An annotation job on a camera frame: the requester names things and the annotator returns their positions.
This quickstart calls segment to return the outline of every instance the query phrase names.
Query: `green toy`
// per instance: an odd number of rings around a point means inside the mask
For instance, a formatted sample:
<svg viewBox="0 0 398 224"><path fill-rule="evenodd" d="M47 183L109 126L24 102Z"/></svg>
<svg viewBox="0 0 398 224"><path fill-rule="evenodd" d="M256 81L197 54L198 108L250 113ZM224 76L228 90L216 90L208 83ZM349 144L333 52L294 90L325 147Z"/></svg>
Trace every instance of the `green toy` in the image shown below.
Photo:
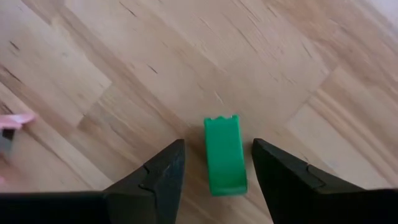
<svg viewBox="0 0 398 224"><path fill-rule="evenodd" d="M205 139L211 194L245 194L248 191L248 182L239 116L205 118Z"/></svg>

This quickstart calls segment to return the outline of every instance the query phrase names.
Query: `wooden floor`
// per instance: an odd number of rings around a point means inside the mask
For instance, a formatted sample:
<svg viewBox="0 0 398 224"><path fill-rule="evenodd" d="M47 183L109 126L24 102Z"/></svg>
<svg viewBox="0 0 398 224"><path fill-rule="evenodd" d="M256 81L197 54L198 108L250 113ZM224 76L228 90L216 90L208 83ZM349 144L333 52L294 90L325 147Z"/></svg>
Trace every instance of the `wooden floor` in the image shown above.
<svg viewBox="0 0 398 224"><path fill-rule="evenodd" d="M395 0L1 0L0 108L40 118L2 192L101 190L188 144L178 223L272 223L263 138L367 189L398 187ZM203 118L241 117L249 192L211 197Z"/></svg>

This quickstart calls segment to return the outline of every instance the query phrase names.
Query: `light wood surface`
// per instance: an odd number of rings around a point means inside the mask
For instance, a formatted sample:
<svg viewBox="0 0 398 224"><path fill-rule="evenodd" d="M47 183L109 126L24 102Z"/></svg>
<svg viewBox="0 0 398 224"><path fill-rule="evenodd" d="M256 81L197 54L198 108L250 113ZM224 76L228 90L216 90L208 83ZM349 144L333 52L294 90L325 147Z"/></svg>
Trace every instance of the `light wood surface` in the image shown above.
<svg viewBox="0 0 398 224"><path fill-rule="evenodd" d="M272 223L263 138L367 189L398 187L395 0L1 0L0 109L33 111L1 192L101 190L188 144L178 223ZM237 113L249 192L211 197L203 118Z"/></svg>

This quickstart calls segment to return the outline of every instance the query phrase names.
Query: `green plastic block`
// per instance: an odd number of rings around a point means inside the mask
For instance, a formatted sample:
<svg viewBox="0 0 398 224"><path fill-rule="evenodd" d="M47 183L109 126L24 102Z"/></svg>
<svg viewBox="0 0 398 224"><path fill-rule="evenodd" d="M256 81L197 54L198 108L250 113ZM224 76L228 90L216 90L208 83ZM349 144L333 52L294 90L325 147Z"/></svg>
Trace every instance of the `green plastic block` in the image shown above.
<svg viewBox="0 0 398 224"><path fill-rule="evenodd" d="M205 118L205 139L211 194L245 194L248 191L248 182L239 116Z"/></svg>

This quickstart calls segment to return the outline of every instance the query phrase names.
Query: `wood grain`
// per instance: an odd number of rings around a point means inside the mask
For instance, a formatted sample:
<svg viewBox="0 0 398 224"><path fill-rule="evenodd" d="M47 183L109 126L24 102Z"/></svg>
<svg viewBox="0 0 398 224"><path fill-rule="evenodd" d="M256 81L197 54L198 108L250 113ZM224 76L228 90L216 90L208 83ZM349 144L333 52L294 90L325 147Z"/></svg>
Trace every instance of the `wood grain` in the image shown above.
<svg viewBox="0 0 398 224"><path fill-rule="evenodd" d="M263 138L367 189L398 187L392 0L3 0L0 111L35 112L1 192L101 190L176 138L178 223L272 223ZM211 197L203 118L241 117L249 192Z"/></svg>

